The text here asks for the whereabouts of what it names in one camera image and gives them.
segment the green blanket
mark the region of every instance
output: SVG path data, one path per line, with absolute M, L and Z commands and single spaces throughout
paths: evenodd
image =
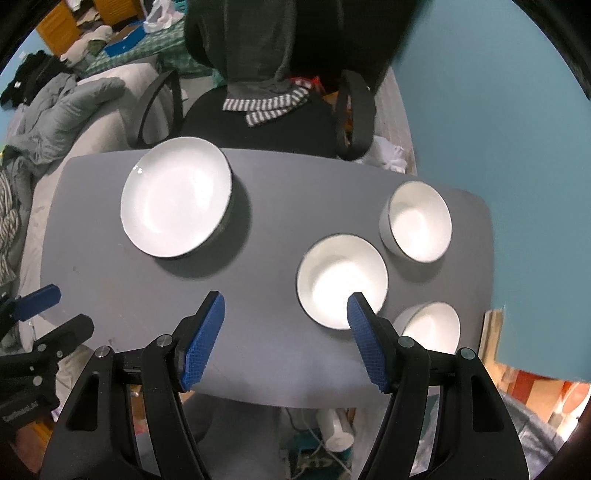
M 177 70 L 181 76 L 206 77 L 212 70 L 193 60 L 184 43 L 184 18 L 172 27 L 148 33 L 132 49 L 109 57 L 103 50 L 84 72 L 84 77 L 158 54 L 163 70 Z

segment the blue gripper pad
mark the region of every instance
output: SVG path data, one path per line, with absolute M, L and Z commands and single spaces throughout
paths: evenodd
M 384 392 L 389 386 L 384 352 L 376 338 L 368 316 L 375 316 L 362 293 L 353 293 L 347 300 L 347 321 L 361 353 L 371 382 Z
M 60 300 L 60 289 L 50 283 L 48 286 L 17 300 L 12 318 L 17 322 L 24 322 L 57 305 Z
M 194 384 L 201 381 L 203 371 L 212 353 L 213 344 L 216 342 L 217 334 L 222 327 L 226 314 L 226 303 L 221 293 L 212 303 L 206 313 L 203 323 L 193 338 L 187 354 L 185 355 L 184 371 L 181 377 L 181 385 L 189 390 Z

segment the striped cloth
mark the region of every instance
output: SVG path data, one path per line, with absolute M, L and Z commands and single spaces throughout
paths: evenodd
M 248 112 L 246 114 L 246 123 L 249 127 L 254 127 L 279 118 L 306 103 L 311 88 L 311 82 L 298 79 L 293 82 L 291 91 L 267 98 L 233 98 L 229 93 L 222 109 L 233 112 Z
M 0 170 L 0 286 L 17 277 L 8 261 L 8 254 L 21 227 L 21 218 L 14 205 L 14 196 L 6 171 Z

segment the gray table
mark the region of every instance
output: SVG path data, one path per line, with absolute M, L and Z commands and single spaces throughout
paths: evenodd
M 391 255 L 378 233 L 384 203 L 409 177 L 340 160 L 226 150 L 236 194 L 228 226 L 188 257 L 159 260 L 137 250 L 119 220 L 123 185 L 143 153 L 70 160 L 51 206 L 41 284 L 58 285 L 62 301 L 45 317 L 59 325 L 89 315 L 89 347 L 141 348 L 219 290 L 226 320 L 195 390 L 276 406 L 371 405 L 381 394 L 352 334 L 312 321 L 296 295 L 302 256 L 336 232 L 359 235 L 382 254 L 389 274 L 384 316 L 446 301 L 460 317 L 460 346 L 478 347 L 493 269 L 491 220 L 480 198 L 437 186 L 452 215 L 452 243 L 441 261 L 411 265 Z

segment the bolt head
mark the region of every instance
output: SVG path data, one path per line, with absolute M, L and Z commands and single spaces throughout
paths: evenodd
M 158 346 L 168 346 L 173 342 L 173 337 L 171 335 L 160 335 L 156 338 L 156 345 Z
M 103 358 L 104 356 L 107 356 L 107 355 L 109 355 L 109 352 L 110 352 L 110 351 L 111 351 L 111 347 L 110 347 L 110 346 L 108 346 L 108 345 L 103 345 L 103 346 L 100 346 L 100 347 L 98 347 L 98 348 L 95 350 L 95 356 L 96 356 L 97 358 Z
M 460 355 L 464 357 L 466 360 L 474 360 L 476 358 L 474 350 L 470 348 L 462 348 L 462 350 L 460 350 Z
M 414 340 L 410 337 L 400 337 L 398 339 L 398 344 L 404 348 L 411 348 L 414 346 Z

